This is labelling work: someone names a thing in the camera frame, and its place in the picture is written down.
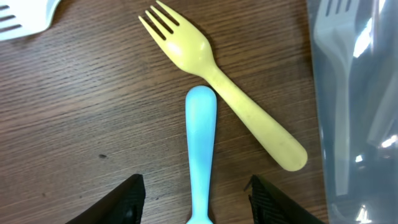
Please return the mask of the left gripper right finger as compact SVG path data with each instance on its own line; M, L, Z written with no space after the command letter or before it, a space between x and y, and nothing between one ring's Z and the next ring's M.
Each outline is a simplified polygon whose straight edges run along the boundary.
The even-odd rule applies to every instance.
M259 175L252 175L244 190L249 187L254 224L324 224Z

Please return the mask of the yellow plastic fork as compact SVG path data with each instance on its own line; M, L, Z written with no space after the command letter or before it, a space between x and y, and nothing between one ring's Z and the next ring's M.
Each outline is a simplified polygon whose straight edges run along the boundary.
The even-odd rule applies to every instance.
M305 148L223 73L201 31L171 7L161 1L158 5L161 10L151 6L145 11L149 20L140 22L166 56L182 71L208 82L281 168L302 169L308 161Z

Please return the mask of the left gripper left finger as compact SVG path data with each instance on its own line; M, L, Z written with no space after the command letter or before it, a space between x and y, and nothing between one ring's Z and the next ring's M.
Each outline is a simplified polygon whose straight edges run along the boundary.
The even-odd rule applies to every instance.
M133 174L67 224L140 224L146 190L141 174Z

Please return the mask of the white curved thin fork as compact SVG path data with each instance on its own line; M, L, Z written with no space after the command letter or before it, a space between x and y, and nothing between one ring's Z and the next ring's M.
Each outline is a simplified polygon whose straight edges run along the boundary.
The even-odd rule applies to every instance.
M335 190L349 190L350 109L349 77L356 41L355 20L359 0L322 0L314 28L314 40L326 55L336 75L335 103Z

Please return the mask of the white fork horizontal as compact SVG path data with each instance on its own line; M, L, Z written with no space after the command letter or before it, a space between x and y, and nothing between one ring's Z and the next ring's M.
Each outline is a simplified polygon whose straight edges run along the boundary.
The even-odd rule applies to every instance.
M47 30L60 0L1 0L1 41Z

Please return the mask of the light blue plastic fork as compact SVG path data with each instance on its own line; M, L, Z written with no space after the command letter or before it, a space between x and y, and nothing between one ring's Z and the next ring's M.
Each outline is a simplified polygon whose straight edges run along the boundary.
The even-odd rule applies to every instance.
M185 117L192 196L189 223L211 223L210 180L215 141L217 102L213 90L196 86L186 95Z

